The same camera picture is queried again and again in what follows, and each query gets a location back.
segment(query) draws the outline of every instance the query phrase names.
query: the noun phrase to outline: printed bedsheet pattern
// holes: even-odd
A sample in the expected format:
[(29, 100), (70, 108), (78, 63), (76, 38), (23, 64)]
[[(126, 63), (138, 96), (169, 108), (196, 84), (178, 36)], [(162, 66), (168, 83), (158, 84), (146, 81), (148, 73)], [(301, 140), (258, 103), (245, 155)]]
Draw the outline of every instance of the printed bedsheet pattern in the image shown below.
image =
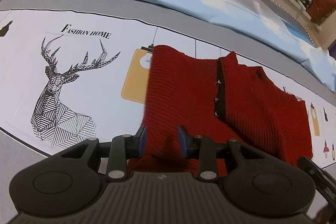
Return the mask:
[[(229, 51), (135, 19), (51, 10), (0, 11), (0, 128), (54, 154), (89, 137), (134, 134), (141, 124), (149, 45), (200, 59)], [(238, 54), (248, 66), (258, 62)], [(314, 162), (335, 161), (336, 107), (263, 66), (280, 89), (304, 100)]]
[(144, 0), (228, 27), (292, 57), (323, 85), (335, 91), (336, 61), (309, 44), (306, 34), (284, 22), (257, 0)]

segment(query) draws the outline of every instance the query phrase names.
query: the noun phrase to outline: red knit sweater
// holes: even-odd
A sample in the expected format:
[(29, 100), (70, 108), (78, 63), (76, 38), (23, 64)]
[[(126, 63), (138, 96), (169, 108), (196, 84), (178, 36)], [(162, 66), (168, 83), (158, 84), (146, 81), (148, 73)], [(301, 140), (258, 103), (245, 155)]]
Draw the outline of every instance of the red knit sweater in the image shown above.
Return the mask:
[[(220, 60), (225, 122), (214, 116), (217, 60), (195, 59), (169, 46), (154, 48), (142, 122), (148, 141), (143, 158), (130, 160), (130, 171), (195, 174), (197, 160), (181, 157), (180, 125), (191, 135), (206, 135), (214, 142), (242, 140), (292, 165), (299, 156), (312, 158), (305, 103), (278, 89), (263, 68), (239, 65), (234, 52)], [(220, 175), (225, 175), (223, 160), (217, 162)]]

